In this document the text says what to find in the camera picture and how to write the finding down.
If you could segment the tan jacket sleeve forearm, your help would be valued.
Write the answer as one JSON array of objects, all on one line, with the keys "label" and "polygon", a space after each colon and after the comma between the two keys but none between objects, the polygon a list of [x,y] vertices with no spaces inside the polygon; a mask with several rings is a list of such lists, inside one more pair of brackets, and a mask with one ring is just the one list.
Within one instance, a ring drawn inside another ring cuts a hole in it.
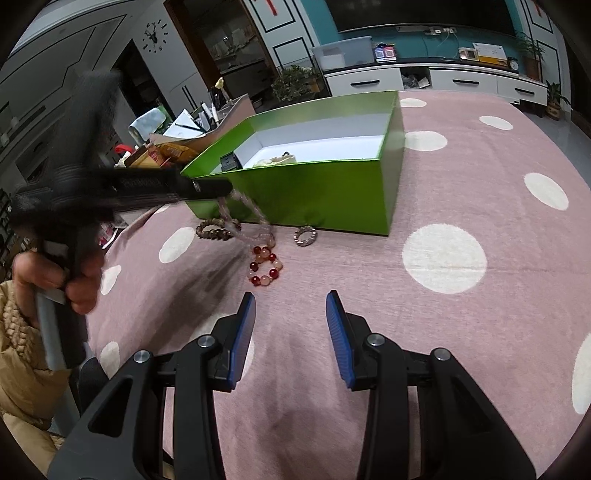
[{"label": "tan jacket sleeve forearm", "polygon": [[1,284],[0,329],[1,412],[46,430],[70,372],[47,367],[40,331],[21,315],[10,281]]}]

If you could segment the person's left hand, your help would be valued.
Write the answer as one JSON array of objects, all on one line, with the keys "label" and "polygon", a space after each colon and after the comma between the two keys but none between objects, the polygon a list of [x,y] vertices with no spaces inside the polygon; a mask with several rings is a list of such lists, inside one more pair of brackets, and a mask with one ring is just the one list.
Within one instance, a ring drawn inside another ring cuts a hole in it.
[{"label": "person's left hand", "polygon": [[53,288],[64,289],[76,313],[90,313],[98,300],[103,265],[104,252],[96,249],[81,263],[79,275],[66,281],[66,273],[39,253],[27,251],[18,254],[12,265],[12,282],[22,316],[38,328],[36,291]]}]

